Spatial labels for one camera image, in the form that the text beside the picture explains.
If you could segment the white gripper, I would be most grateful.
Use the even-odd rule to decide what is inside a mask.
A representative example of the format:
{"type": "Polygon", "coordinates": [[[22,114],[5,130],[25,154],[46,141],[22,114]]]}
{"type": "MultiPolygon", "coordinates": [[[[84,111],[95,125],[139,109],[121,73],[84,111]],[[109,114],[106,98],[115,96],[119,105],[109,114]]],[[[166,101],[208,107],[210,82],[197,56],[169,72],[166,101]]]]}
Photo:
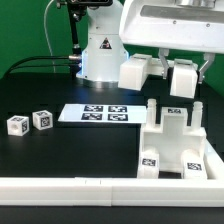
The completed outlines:
{"type": "Polygon", "coordinates": [[[123,43],[160,48],[166,79],[168,49],[207,52],[198,70],[198,83],[224,53],[224,0],[126,0],[119,35],[123,43]]]}

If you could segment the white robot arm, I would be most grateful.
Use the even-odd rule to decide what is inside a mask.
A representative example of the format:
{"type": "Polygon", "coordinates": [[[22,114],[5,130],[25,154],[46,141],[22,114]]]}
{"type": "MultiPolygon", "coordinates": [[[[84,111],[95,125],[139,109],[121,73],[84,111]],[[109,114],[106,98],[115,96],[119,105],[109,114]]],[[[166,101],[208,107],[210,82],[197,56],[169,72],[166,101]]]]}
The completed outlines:
{"type": "Polygon", "coordinates": [[[224,0],[126,0],[88,11],[88,44],[78,77],[139,90],[148,75],[173,85],[201,83],[224,54],[224,0]]]}

